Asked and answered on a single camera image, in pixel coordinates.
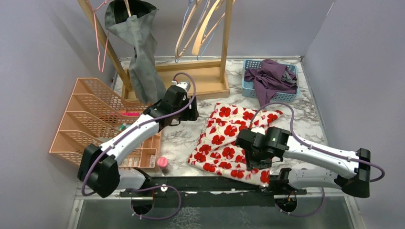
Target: pink bottle cap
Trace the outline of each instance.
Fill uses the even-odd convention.
[[[158,159],[158,166],[160,168],[167,168],[167,166],[169,165],[169,161],[167,160],[167,158],[161,156]]]

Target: small bottle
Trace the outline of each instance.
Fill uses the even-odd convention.
[[[161,156],[158,159],[158,166],[162,170],[163,175],[167,175],[171,172],[171,165],[167,158]]]

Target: gray hanging garment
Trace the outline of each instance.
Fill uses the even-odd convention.
[[[140,0],[129,0],[129,8],[131,17],[123,0],[112,1],[106,10],[106,29],[135,48],[129,64],[132,89],[143,104],[154,104],[166,93],[155,69],[157,42],[150,33],[157,9]]]

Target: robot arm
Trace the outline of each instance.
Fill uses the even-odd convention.
[[[321,167],[311,170],[283,168],[278,181],[270,184],[273,186],[272,188],[292,191],[305,187],[332,187],[341,189],[354,197],[367,198],[370,196],[370,166],[331,156],[312,147],[368,162],[370,161],[370,151],[362,148],[357,152],[343,151],[303,138],[300,140],[308,143],[310,147],[297,141],[289,131],[277,127],[269,128],[265,135],[255,133],[250,129],[243,129],[239,133],[235,145],[245,150],[247,169],[271,167],[271,159],[275,156],[280,160],[283,158],[297,159]]]
[[[140,188],[145,178],[143,177],[139,181],[139,177],[143,175],[136,170],[119,170],[118,166],[142,142],[160,132],[164,127],[172,125],[174,119],[178,122],[195,121],[199,116],[195,99],[189,107],[177,114],[177,111],[190,102],[187,96],[190,84],[188,82],[176,83],[175,81],[173,84],[168,88],[163,99],[148,107],[139,119],[122,133],[99,147],[91,144],[85,148],[77,174],[79,180],[85,180],[91,166],[104,153],[99,163],[91,171],[87,186],[103,198],[116,189]]]

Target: gray wall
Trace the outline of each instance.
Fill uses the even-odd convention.
[[[153,35],[158,41],[156,56],[173,56],[181,31],[188,0],[148,0],[159,11],[154,20]],[[294,56],[304,55],[316,36],[334,0],[236,0],[229,40],[230,56]],[[203,5],[199,6],[189,26],[190,37]],[[215,23],[224,11],[216,11]],[[204,55],[220,56],[223,25],[217,30]],[[131,47],[112,38],[120,57],[131,55]],[[192,45],[185,55],[191,55]]]
[[[304,59],[330,145],[367,148],[386,170],[358,199],[368,229],[405,226],[404,10],[403,0],[337,0]]]
[[[65,228],[77,168],[49,148],[76,78],[109,82],[111,63],[77,1],[1,1],[0,21],[0,227]]]

